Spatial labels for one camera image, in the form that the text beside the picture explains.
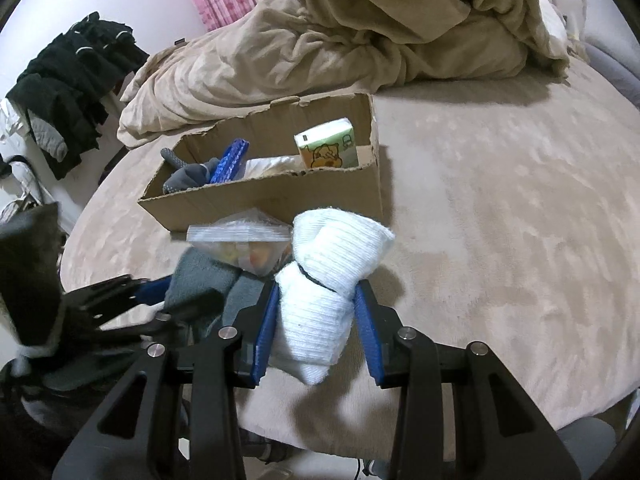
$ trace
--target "black elastic band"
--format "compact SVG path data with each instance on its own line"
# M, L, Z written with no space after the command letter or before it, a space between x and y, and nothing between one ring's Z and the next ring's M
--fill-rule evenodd
M331 292L333 292L334 294L337 294L337 292L335 290L333 290L332 288L329 288L328 286L326 286L324 283L320 283L318 280L316 280L313 276L310 276L308 272L306 272L305 269L302 268L302 265L300 265L298 262L296 262L298 264L298 268L300 269L300 273L302 273L302 275L308 279L310 282L315 283L316 285L320 285L322 288L325 288L326 290L330 290Z

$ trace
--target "open cardboard box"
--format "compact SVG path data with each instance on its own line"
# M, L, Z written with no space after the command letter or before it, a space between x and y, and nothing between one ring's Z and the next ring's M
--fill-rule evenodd
M246 159L297 155L295 134L342 117L353 125L357 168L289 171L164 195L162 184L172 168L163 161L138 203L170 231L186 231L189 225L212 223L252 207L288 223L298 213L319 207L336 207L382 221L378 132L368 94L279 99L265 110L220 121L204 133L183 136L174 152L190 163L206 162L212 156L222 156L240 137L250 143Z

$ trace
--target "silver rivet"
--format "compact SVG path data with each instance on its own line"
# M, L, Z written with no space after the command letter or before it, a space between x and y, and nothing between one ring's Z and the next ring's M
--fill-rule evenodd
M400 330L398 330L398 337L400 339L404 339L405 341L414 339L415 335L415 328L411 328L410 326L403 326Z
M234 326L223 326L218 330L218 336L222 339L233 339L238 335L238 330Z
M160 357L164 354L164 345L160 343L153 343L149 348L146 349L146 353L148 353L151 357Z
M471 351L476 355L487 355L489 347L481 341L473 341L471 343Z

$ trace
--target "beige blanket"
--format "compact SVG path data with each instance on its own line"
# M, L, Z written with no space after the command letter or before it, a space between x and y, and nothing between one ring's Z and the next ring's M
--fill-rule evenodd
M437 342L487 341L555 428L640 386L638 110L577 59L564 82L530 68L420 82L374 108L397 236L370 279L380 302ZM186 243L136 200L177 139L133 150L98 188L66 243L66 290L174 270ZM352 338L322 384L270 368L238 403L249 430L383 458L398 396L375 387Z
M566 65L538 0L260 0L241 20L152 56L124 96L118 137L138 146L288 95L513 76L529 52L559 59L556 71Z

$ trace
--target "floor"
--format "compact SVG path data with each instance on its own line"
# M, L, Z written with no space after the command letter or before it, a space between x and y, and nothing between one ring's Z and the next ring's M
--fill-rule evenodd
M188 458L188 441L180 440L180 450ZM298 450L283 462L265 465L257 458L245 458L247 480L364 480L362 472L356 476L358 462L354 458L325 455Z

